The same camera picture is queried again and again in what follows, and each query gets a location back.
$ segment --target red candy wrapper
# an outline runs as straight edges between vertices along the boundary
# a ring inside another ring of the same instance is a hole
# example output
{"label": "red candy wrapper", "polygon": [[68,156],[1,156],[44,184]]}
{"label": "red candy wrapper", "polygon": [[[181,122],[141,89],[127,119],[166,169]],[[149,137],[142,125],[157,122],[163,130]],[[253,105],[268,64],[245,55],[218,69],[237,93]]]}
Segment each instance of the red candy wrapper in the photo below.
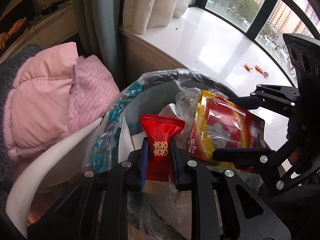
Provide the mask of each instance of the red candy wrapper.
{"label": "red candy wrapper", "polygon": [[140,124],[149,141],[146,179],[169,181],[172,178],[169,138],[184,128],[184,121],[165,116],[142,114]]}

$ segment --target window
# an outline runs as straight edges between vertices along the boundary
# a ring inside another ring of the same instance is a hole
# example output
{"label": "window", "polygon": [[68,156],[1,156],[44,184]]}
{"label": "window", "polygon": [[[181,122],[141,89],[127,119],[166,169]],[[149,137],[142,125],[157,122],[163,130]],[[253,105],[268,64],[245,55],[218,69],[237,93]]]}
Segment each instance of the window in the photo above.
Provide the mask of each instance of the window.
{"label": "window", "polygon": [[[280,0],[279,8],[285,7],[285,3]],[[310,30],[300,20],[300,18],[286,7],[284,14],[288,14],[286,19],[274,21],[269,17],[268,21],[260,31],[256,41],[278,62],[287,73],[291,81],[297,85],[295,69],[290,62],[288,49],[282,38],[284,33],[300,33],[311,37]]]}
{"label": "window", "polygon": [[319,19],[311,7],[308,0],[294,0],[295,3],[305,12],[305,14],[309,17],[312,23],[316,26],[317,30],[320,31],[320,23]]}
{"label": "window", "polygon": [[264,0],[208,0],[206,9],[222,16],[246,32]]}

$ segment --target curtain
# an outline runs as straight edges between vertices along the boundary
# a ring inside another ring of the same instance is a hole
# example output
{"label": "curtain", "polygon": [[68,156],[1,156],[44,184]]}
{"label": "curtain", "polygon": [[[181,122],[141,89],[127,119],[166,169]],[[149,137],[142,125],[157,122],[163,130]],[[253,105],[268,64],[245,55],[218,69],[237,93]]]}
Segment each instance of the curtain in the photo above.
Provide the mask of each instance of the curtain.
{"label": "curtain", "polygon": [[86,56],[99,57],[122,90],[126,87],[118,36],[120,0],[73,0],[79,37]]}
{"label": "curtain", "polygon": [[123,27],[132,26],[136,34],[147,28],[168,26],[172,17],[181,17],[190,0],[124,0]]}

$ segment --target dark pants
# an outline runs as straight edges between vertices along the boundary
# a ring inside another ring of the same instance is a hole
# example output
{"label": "dark pants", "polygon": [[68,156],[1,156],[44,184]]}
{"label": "dark pants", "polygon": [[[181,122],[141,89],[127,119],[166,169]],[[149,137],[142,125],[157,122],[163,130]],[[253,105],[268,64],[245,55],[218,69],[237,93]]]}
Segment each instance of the dark pants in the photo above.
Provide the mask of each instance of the dark pants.
{"label": "dark pants", "polygon": [[320,239],[320,186],[297,186],[270,198],[262,185],[258,195],[286,225],[292,240]]}

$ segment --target red and yellow package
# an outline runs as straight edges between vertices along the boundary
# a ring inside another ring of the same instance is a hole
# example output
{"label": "red and yellow package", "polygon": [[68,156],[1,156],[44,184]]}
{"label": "red and yellow package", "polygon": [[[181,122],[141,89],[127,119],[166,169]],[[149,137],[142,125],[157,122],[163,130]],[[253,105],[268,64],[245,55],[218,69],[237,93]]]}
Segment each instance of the red and yellow package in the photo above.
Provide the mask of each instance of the red and yellow package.
{"label": "red and yellow package", "polygon": [[263,147],[264,124],[260,117],[222,97],[202,90],[187,151],[198,159],[235,169],[232,163],[214,160],[214,150]]}
{"label": "red and yellow package", "polygon": [[165,116],[142,114],[140,124],[149,141],[146,179],[169,181],[172,178],[169,138],[184,128],[185,122]]}

